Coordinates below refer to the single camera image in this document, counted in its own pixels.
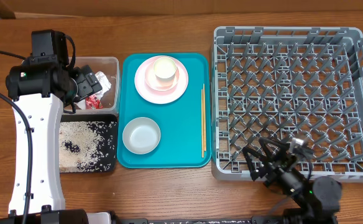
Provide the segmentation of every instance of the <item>dish rack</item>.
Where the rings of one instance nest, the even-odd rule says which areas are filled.
[[[263,154],[259,137],[287,142],[299,133],[315,152],[312,178],[363,182],[359,29],[218,27],[211,66],[215,178],[251,180],[244,146]],[[308,166],[296,168],[307,175]]]

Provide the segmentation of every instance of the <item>teal tray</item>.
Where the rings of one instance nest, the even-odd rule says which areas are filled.
[[[157,105],[143,99],[134,86],[137,68],[148,58],[168,55],[187,69],[188,86],[174,102]],[[205,83],[206,152],[201,156],[201,89]],[[211,158],[211,119],[208,61],[201,54],[134,54],[125,59],[119,106],[118,161],[126,168],[202,167]],[[122,132],[138,117],[153,119],[161,130],[159,145],[150,153],[137,155],[126,149]]]

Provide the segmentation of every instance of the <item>brown table top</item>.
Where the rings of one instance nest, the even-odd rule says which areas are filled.
[[[70,35],[77,56],[114,56],[121,69],[125,58],[144,52],[199,52],[210,61],[217,26],[357,27],[361,12],[296,12],[203,16],[91,17],[0,21],[0,50],[20,55],[31,51],[33,30],[54,29]],[[7,95],[5,76],[17,58],[0,55],[0,92]],[[0,218],[7,216],[16,162],[13,112],[0,100]],[[123,168],[108,174],[62,174],[67,208],[87,212],[114,210],[121,218],[245,218],[265,215],[284,196],[260,182],[216,180],[211,164],[201,169]],[[286,203],[277,210],[296,206]],[[343,184],[340,223],[363,223],[363,184]]]

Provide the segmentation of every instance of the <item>chopsticks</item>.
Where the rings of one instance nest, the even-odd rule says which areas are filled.
[[[206,113],[205,113],[205,83],[201,90],[201,153],[204,158],[204,152],[206,152]]]

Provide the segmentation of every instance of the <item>black tray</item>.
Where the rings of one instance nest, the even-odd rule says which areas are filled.
[[[104,144],[104,146],[97,148],[97,150],[101,151],[104,155],[108,153],[108,156],[106,156],[104,158],[100,158],[96,164],[92,164],[90,166],[90,169],[94,169],[94,171],[80,171],[80,172],[87,173],[87,172],[113,171],[115,168],[115,163],[116,163],[117,134],[118,134],[118,120],[117,120],[116,116],[114,116],[112,114],[63,115],[62,120],[61,120],[61,122],[75,122],[75,121],[87,121],[87,122],[88,121],[104,121],[104,122],[114,121],[114,125],[112,125],[108,131],[101,131],[101,135],[104,138],[104,141],[108,141],[110,136],[113,136],[112,140],[110,140],[110,145]]]

